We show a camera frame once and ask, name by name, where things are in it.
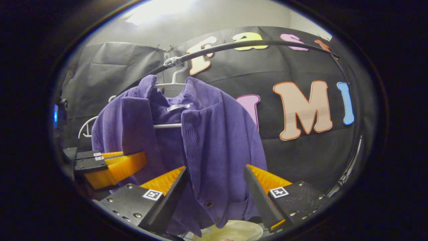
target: clothing rack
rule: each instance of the clothing rack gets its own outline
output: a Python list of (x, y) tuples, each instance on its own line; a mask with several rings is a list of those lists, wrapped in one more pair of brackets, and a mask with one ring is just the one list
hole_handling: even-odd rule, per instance
[(181, 57), (172, 57), (165, 61), (165, 63), (162, 66), (159, 66), (158, 68), (146, 73), (142, 77), (138, 78), (134, 83), (126, 87), (122, 92), (120, 92), (118, 95), (122, 94), (123, 92), (131, 89), (132, 87), (138, 86), (138, 83), (140, 80), (148, 75), (156, 75), (168, 68), (174, 67), (180, 63), (183, 63), (185, 61), (191, 60), (193, 58), (203, 56), (209, 53), (215, 53), (223, 50), (228, 50), (232, 48), (240, 48), (240, 47), (250, 47), (250, 46), (261, 46), (261, 45), (282, 45), (282, 46), (290, 46), (290, 47), (301, 47), (301, 48), (307, 48), (312, 50), (321, 51), (327, 54), (330, 54), (332, 57), (336, 57), (339, 59), (339, 56), (335, 53), (326, 51), (322, 48), (315, 47), (312, 45), (302, 44), (302, 43), (296, 43), (296, 42), (287, 42), (282, 40), (251, 40), (251, 41), (243, 41), (243, 42), (232, 42), (232, 43), (225, 43), (225, 44), (219, 44), (215, 45), (209, 48), (204, 48), (202, 50), (196, 51), (191, 54), (186, 54)]
[[(138, 86), (140, 80), (142, 78), (148, 76), (148, 75), (156, 75), (156, 74), (158, 74), (158, 73), (160, 73), (160, 72), (162, 72), (168, 68), (177, 66), (177, 65), (179, 65), (185, 61), (191, 60), (193, 58), (203, 56), (203, 55), (206, 55), (209, 53), (215, 53), (215, 52), (219, 52), (219, 51), (223, 51), (223, 50), (232, 49), (232, 48), (261, 46), (261, 45), (282, 45), (282, 46), (289, 46), (289, 47), (301, 47), (301, 48), (312, 49), (312, 50), (321, 51), (321, 52), (329, 54), (332, 57), (334, 63), (339, 67), (342, 75), (344, 76), (344, 78), (348, 84), (350, 93), (352, 93), (353, 95), (356, 95), (354, 88), (352, 88), (351, 84), (349, 83), (349, 80), (345, 74), (345, 71), (343, 70), (343, 68), (338, 63), (339, 56), (337, 54), (332, 53), (330, 51), (326, 51), (326, 50), (319, 48), (319, 47), (316, 47), (316, 46), (302, 44), (302, 43), (296, 43), (296, 42), (287, 42), (287, 41), (282, 41), (282, 40), (251, 40), (251, 41), (243, 41), (243, 42), (225, 43), (225, 44), (219, 44), (219, 45), (211, 46), (209, 48), (204, 48), (204, 49), (201, 49), (201, 50), (196, 51), (194, 53), (183, 55), (181, 57), (172, 57), (172, 58), (167, 59), (162, 66), (159, 66), (158, 68), (146, 73), (141, 78), (138, 78), (134, 83), (132, 83), (131, 85), (126, 87), (120, 94), (129, 90), (130, 88)], [(359, 117), (356, 118), (355, 122), (354, 122), (357, 127), (359, 127), (359, 125), (362, 123), (361, 117), (360, 117), (361, 115), (358, 115), (358, 116)], [(353, 157), (354, 157), (354, 155), (358, 154), (358, 147), (359, 147), (358, 144), (359, 144), (359, 140), (360, 140), (359, 137), (360, 137), (360, 134), (362, 131), (361, 129), (362, 128), (356, 128), (354, 130), (354, 135), (353, 135), (354, 140), (352, 142), (351, 151), (350, 151), (349, 156), (348, 156), (348, 166), (353, 164), (353, 162), (356, 159)]]

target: wall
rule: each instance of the wall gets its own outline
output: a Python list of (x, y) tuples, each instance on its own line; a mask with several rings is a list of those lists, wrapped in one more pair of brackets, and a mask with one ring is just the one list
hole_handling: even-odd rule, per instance
[[(140, 25), (126, 22), (131, 16)], [(132, 42), (169, 49), (206, 33), (243, 26), (286, 27), (331, 38), (310, 20), (270, 0), (152, 0), (107, 23), (88, 44)]]

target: black backdrop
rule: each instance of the black backdrop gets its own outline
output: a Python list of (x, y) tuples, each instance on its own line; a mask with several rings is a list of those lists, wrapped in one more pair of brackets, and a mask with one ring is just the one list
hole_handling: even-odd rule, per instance
[[(124, 3), (96, 1), (77, 11), (85, 1), (6, 1), (1, 9), (3, 37), (2, 100), (6, 108), (3, 163), (2, 236), (13, 240), (133, 240), (119, 231), (77, 195), (55, 166), (46, 132), (51, 67), (65, 47), (90, 24)], [(385, 155), (371, 155), (367, 168), (345, 199), (322, 224), (299, 240), (424, 240), (422, 216), (425, 190), (422, 178), (426, 133), (421, 103), (426, 57), (423, 6), (389, 1), (301, 3), (315, 10), (310, 16), (342, 29), (371, 58), (389, 96), (391, 128)], [(300, 10), (300, 4), (291, 2)], [(75, 14), (67, 28), (59, 23)], [(49, 35), (50, 30), (62, 34)], [(49, 41), (49, 48), (43, 45)], [(375, 139), (373, 154), (383, 149)]]
[[(234, 35), (245, 32), (258, 33), (265, 40), (280, 40), (283, 33), (293, 34), (306, 44), (318, 46), (315, 40), (321, 40), (330, 45), (331, 51), (336, 52), (337, 49), (340, 52), (338, 64), (343, 68), (343, 73), (329, 54), (273, 45), (264, 49), (216, 52), (211, 58), (205, 57), (211, 66), (193, 75), (234, 98), (259, 95), (259, 133), (268, 171), (291, 182), (305, 180), (320, 191), (327, 192), (345, 172), (361, 136), (363, 148), (358, 153), (356, 169), (360, 166), (360, 160), (364, 160), (371, 150), (378, 112), (374, 80), (340, 42), (335, 41), (331, 45), (318, 36), (281, 27), (239, 27), (217, 31), (191, 39), (166, 52), (117, 42), (83, 48), (63, 70), (71, 73), (65, 75), (67, 78), (63, 82), (61, 95), (68, 101), (63, 148), (77, 146), (79, 151), (91, 150), (89, 138), (81, 135), (80, 140), (77, 139), (83, 123), (98, 115), (110, 96), (121, 92), (139, 76), (160, 66), (170, 57), (185, 55), (187, 49), (208, 37), (216, 37), (217, 42), (213, 45), (218, 45), (233, 42)], [(184, 82), (186, 76), (190, 76), (188, 70), (179, 75), (178, 82)], [(158, 82), (170, 82), (174, 71), (176, 68), (159, 73)], [(310, 134), (303, 133), (295, 140), (282, 141), (279, 134), (284, 130), (284, 113), (281, 98), (273, 92), (273, 86), (286, 81), (294, 82), (309, 99), (311, 84), (316, 80), (328, 85), (332, 129), (323, 133), (312, 130)], [(348, 81), (356, 120), (347, 126), (343, 123), (345, 107), (336, 84)], [(297, 122), (297, 127), (302, 130), (300, 122)]]

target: white plastic hanger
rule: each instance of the white plastic hanger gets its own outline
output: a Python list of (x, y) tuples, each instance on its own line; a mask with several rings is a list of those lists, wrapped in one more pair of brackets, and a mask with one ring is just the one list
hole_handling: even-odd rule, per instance
[[(177, 79), (177, 74), (181, 73), (183, 71), (185, 71), (187, 69), (187, 62), (184, 62), (184, 66), (183, 68), (181, 68), (180, 70), (177, 70), (174, 72), (174, 74), (172, 75), (172, 82), (169, 84), (157, 84), (155, 85), (155, 88), (161, 88), (161, 87), (167, 87), (167, 86), (186, 86), (186, 84), (180, 84), (180, 83), (176, 83), (176, 79)], [(110, 101), (112, 101), (116, 96), (113, 95), (108, 99), (108, 102), (110, 103)], [(84, 137), (92, 137), (92, 135), (89, 132), (89, 123), (93, 120), (95, 120), (98, 116), (92, 117), (90, 118), (87, 122), (85, 122), (85, 124), (82, 125), (82, 127), (80, 128), (79, 131), (79, 135), (78, 135), (78, 139), (80, 139), (80, 135), (83, 134)], [(86, 126), (86, 133), (82, 133), (83, 129)], [(181, 123), (180, 124), (165, 124), (165, 125), (154, 125), (153, 128), (155, 129), (164, 129), (164, 128), (177, 128), (177, 127), (181, 127)]]
[[(170, 84), (157, 84), (157, 85), (155, 85), (155, 88), (161, 88), (161, 87), (166, 87), (166, 86), (186, 86), (186, 84), (176, 83), (177, 74), (184, 72), (186, 69), (187, 69), (187, 62), (185, 61), (183, 68), (175, 71), (174, 74), (172, 75), (172, 82)], [(165, 124), (165, 125), (154, 125), (153, 126), (153, 128), (155, 128), (155, 129), (177, 128), (177, 127), (181, 127), (181, 123), (180, 124)]]

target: jacket sleeve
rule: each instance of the jacket sleeve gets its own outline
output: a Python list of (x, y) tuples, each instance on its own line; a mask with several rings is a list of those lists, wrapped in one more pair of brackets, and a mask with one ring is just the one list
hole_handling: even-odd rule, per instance
[(267, 170), (265, 151), (257, 127), (254, 128), (250, 142), (251, 165)]
[(97, 134), (92, 133), (91, 142), (92, 142), (92, 150), (93, 151), (104, 152), (103, 143), (100, 141)]

